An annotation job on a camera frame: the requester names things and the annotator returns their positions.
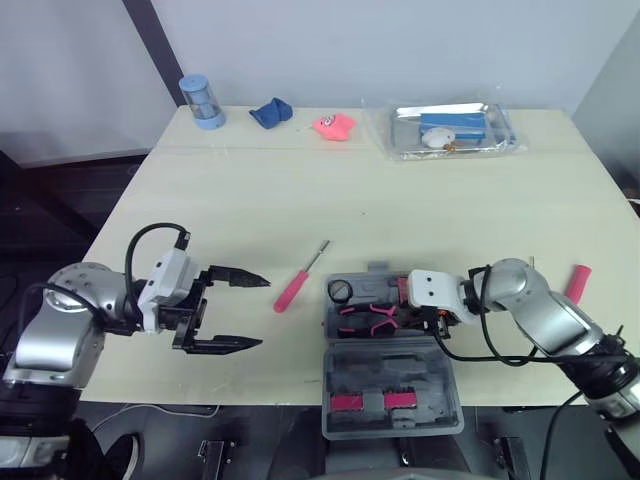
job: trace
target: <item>pliers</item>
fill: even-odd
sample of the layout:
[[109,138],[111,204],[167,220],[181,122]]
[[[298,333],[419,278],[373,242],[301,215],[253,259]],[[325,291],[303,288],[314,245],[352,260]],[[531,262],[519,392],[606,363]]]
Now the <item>pliers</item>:
[[340,338],[372,338],[393,335],[395,331],[400,328],[394,319],[397,310],[398,307],[391,303],[356,303],[354,305],[341,308],[338,311],[340,315],[374,313],[376,314],[376,319],[379,315],[383,315],[383,317],[373,325],[366,327],[340,327],[338,328],[338,336]]

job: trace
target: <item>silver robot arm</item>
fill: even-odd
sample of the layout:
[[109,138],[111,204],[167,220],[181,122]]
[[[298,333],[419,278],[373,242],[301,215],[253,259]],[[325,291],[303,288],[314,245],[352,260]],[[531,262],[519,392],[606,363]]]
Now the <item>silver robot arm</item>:
[[214,280],[242,287],[270,284],[245,270],[215,265],[198,275],[184,252],[186,243],[165,253],[149,280],[133,283],[133,299],[125,275],[97,263],[70,265],[47,284],[32,286],[42,290],[42,306],[26,327],[25,319],[18,319],[18,345],[0,382],[0,476],[18,470],[40,478],[64,464],[69,422],[107,333],[172,330],[172,348],[189,354],[226,355],[262,343],[231,335],[196,338],[207,303],[204,291]]
[[[573,302],[551,291],[545,278],[526,262],[500,260],[489,272],[485,280],[485,268],[471,270],[469,279],[414,270],[409,275],[409,301],[414,307],[448,310],[469,324],[479,320],[483,307],[508,311],[542,353],[558,359],[558,367],[587,403],[609,422],[608,436],[616,453],[640,460],[640,364],[624,350],[621,339],[606,335]],[[484,305],[480,301],[483,283]],[[601,356],[620,361],[597,361]],[[567,357],[585,361],[569,362]]]

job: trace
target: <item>black cable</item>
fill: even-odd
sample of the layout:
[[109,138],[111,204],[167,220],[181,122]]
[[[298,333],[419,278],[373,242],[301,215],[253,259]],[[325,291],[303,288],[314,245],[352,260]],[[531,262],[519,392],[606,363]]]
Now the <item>black cable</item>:
[[174,230],[178,230],[180,235],[178,236],[178,240],[176,241],[175,247],[184,250],[186,248],[186,244],[189,242],[189,232],[182,226],[177,223],[152,223],[151,225],[147,225],[146,227],[140,229],[129,241],[129,246],[127,247],[127,253],[124,257],[124,282],[126,289],[126,298],[127,302],[131,309],[136,312],[138,315],[141,315],[140,309],[138,308],[138,297],[133,289],[133,252],[136,248],[136,245],[140,241],[140,239],[147,233],[152,230],[156,230],[159,228],[172,228]]
[[573,403],[582,392],[576,392],[571,395],[562,405],[557,407],[551,416],[551,421],[549,422],[549,427],[547,427],[547,435],[544,439],[544,450],[542,452],[542,464],[540,466],[540,480],[545,480],[547,478],[547,466],[549,464],[549,452],[551,451],[551,439],[553,437],[553,432],[558,421],[558,416],[560,412],[564,410],[569,404]]
[[[15,275],[13,273],[6,274],[6,275],[0,275],[0,279],[2,279],[2,278],[11,278],[11,279],[13,279],[13,288],[11,289],[11,292],[9,293],[9,295],[7,295],[7,297],[4,299],[4,301],[0,305],[0,313],[7,307],[7,305],[9,305],[9,303],[13,299],[14,295],[16,293],[18,293],[18,290],[20,289],[20,279],[18,278],[17,275]],[[7,340],[9,339],[9,337],[11,336],[11,332],[16,327],[16,324],[17,324],[17,322],[14,321],[11,325],[7,326],[7,329],[6,329],[5,333],[4,333],[4,336],[2,337],[2,341],[0,341],[0,353],[5,358],[7,357],[7,352],[5,351],[4,346],[7,343]]]
[[22,295],[22,302],[20,303],[20,311],[18,313],[18,338],[20,338],[20,336],[22,335],[22,332],[24,332],[24,327],[25,327],[26,318],[27,318],[27,305],[29,303],[29,296],[35,290],[53,290],[54,292],[62,293],[63,295],[66,295],[72,300],[75,300],[80,305],[82,305],[87,310],[89,310],[97,321],[103,320],[100,309],[95,307],[91,302],[89,302],[89,300],[78,295],[77,293],[72,292],[71,290],[68,290],[59,285],[56,285],[55,283],[46,283],[46,282],[32,283],[27,287],[27,289],[24,291]]
[[498,352],[498,349],[495,347],[493,342],[491,341],[491,337],[489,335],[489,327],[487,326],[487,313],[485,311],[486,306],[486,298],[487,298],[487,285],[489,284],[489,277],[491,276],[491,265],[487,265],[484,269],[484,276],[482,277],[482,286],[480,287],[480,325],[482,326],[482,335],[484,336],[484,341],[491,350],[491,353],[500,360],[505,365],[509,367],[522,367],[531,361],[531,357],[533,357],[537,352],[538,348],[533,347],[533,350],[527,355],[527,358],[524,360],[509,360]]
[[[442,341],[442,337],[440,336],[440,332],[437,329],[433,330],[433,338],[438,344],[438,346],[442,349],[445,355],[452,360],[456,360],[458,362],[500,362],[501,360],[495,356],[492,357],[463,357],[461,355],[457,355],[453,353],[451,350],[447,348],[447,346]],[[513,361],[527,361],[533,363],[552,363],[552,364],[562,364],[562,363],[619,363],[625,362],[629,359],[624,355],[589,355],[589,356],[560,356],[560,357],[533,357],[533,356],[522,356],[522,355],[503,355],[504,359],[513,360]]]

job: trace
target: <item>white table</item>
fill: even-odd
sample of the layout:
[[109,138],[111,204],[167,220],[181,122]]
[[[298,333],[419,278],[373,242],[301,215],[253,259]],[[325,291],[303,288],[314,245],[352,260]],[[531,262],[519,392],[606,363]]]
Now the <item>white table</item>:
[[[394,163],[369,137],[356,109],[296,109],[263,130],[247,108],[229,107],[227,125],[205,132],[181,107],[144,161],[86,260],[122,271],[131,236],[171,221],[192,232],[188,252],[202,265],[246,268],[272,288],[208,290],[202,337],[261,338],[229,356],[171,349],[173,332],[109,335],[83,399],[192,404],[319,404],[324,279],[383,260],[397,271],[457,272],[505,257],[535,257],[563,291],[574,264],[593,268],[581,306],[604,330],[623,324],[638,353],[638,222],[598,159],[562,112],[512,112],[529,150],[500,158]],[[342,111],[358,121],[346,143],[308,126]],[[146,237],[134,274],[144,277],[174,232]],[[332,245],[285,314],[272,304],[322,240]],[[531,345],[508,314],[490,316],[504,353]],[[487,354],[479,326],[453,329],[450,348]],[[574,390],[551,365],[514,369],[454,362],[465,405],[558,404]]]

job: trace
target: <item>pink tool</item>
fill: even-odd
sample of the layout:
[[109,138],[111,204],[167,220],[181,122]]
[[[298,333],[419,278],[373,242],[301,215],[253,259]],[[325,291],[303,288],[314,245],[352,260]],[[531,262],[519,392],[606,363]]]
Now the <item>pink tool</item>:
[[591,269],[589,267],[585,265],[576,265],[573,275],[571,276],[571,280],[569,281],[569,286],[565,291],[567,298],[576,305],[582,298],[582,292],[584,292],[584,288],[587,286],[587,280],[589,280],[590,275]]
[[278,297],[278,300],[276,300],[276,303],[273,304],[273,309],[276,312],[282,313],[287,309],[289,304],[293,301],[295,296],[298,294],[298,292],[302,288],[302,285],[304,285],[304,282],[307,280],[307,278],[309,278],[309,269],[313,266],[314,263],[316,263],[316,260],[318,260],[320,255],[322,255],[322,252],[324,252],[324,250],[327,248],[329,243],[330,243],[329,240],[325,240],[322,243],[322,246],[316,252],[315,256],[309,262],[309,264],[305,267],[305,269],[300,270],[298,274],[295,276],[295,278],[291,280],[291,283],[287,285],[287,288],[284,289],[284,292],[280,294],[280,296]]
[[336,395],[329,400],[329,410],[332,412],[362,411],[364,398],[362,395]]
[[384,408],[415,408],[418,405],[418,397],[415,392],[385,393]]
[[351,130],[355,124],[356,121],[353,118],[341,113],[336,113],[335,115],[322,117],[320,120],[314,122],[312,126],[327,140],[344,142],[345,140],[349,140],[349,130]]

